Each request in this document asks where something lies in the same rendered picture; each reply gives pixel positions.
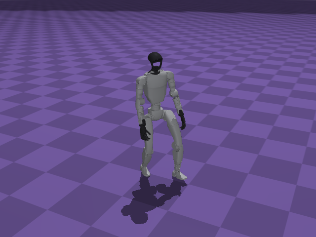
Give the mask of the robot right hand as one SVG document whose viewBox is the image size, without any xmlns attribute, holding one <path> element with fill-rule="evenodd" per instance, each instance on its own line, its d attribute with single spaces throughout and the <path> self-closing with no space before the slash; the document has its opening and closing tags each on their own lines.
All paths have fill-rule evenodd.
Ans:
<svg viewBox="0 0 316 237">
<path fill-rule="evenodd" d="M 145 122 L 145 120 L 143 119 L 142 120 L 142 123 L 143 124 L 140 124 L 139 126 L 140 126 L 140 135 L 141 135 L 141 139 L 142 140 L 145 140 L 145 141 L 148 141 L 148 139 L 150 139 L 148 136 L 147 136 L 147 134 L 146 133 L 148 133 L 149 135 L 150 135 L 150 133 L 147 131 L 147 129 L 146 129 L 146 122 Z"/>
</svg>

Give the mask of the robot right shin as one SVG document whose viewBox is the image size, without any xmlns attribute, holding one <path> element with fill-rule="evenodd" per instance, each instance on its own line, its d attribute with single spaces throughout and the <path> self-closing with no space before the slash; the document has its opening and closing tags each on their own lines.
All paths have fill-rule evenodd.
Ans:
<svg viewBox="0 0 316 237">
<path fill-rule="evenodd" d="M 142 167 L 147 167 L 148 163 L 150 162 L 152 158 L 152 155 L 148 155 L 146 153 L 145 147 L 143 148 L 143 152 L 142 152 Z"/>
</svg>

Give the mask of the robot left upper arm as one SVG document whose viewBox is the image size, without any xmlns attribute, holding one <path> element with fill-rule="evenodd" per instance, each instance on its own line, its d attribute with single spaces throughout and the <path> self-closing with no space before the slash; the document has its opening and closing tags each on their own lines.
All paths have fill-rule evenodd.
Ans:
<svg viewBox="0 0 316 237">
<path fill-rule="evenodd" d="M 175 80 L 174 80 L 174 74 L 171 71 L 165 71 L 167 74 L 167 82 L 168 82 L 168 86 L 170 88 L 170 96 L 171 97 L 176 97 L 178 96 L 178 92 L 175 89 Z"/>
</svg>

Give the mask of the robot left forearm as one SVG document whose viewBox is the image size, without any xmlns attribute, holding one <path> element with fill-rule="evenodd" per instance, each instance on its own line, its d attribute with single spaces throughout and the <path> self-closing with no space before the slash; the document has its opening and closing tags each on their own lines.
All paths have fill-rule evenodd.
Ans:
<svg viewBox="0 0 316 237">
<path fill-rule="evenodd" d="M 174 101 L 175 108 L 177 110 L 177 114 L 179 114 L 179 110 L 183 111 L 182 106 L 181 106 L 181 102 L 180 102 L 180 98 L 179 98 L 179 94 L 177 97 L 173 98 L 173 101 Z"/>
</svg>

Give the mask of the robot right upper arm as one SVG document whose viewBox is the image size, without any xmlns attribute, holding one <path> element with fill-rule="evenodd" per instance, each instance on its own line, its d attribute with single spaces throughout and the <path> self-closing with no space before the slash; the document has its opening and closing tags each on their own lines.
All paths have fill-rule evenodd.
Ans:
<svg viewBox="0 0 316 237">
<path fill-rule="evenodd" d="M 147 76 L 143 75 L 136 79 L 136 99 L 139 98 L 140 105 L 145 104 L 144 98 L 142 98 L 144 85 L 146 84 Z"/>
</svg>

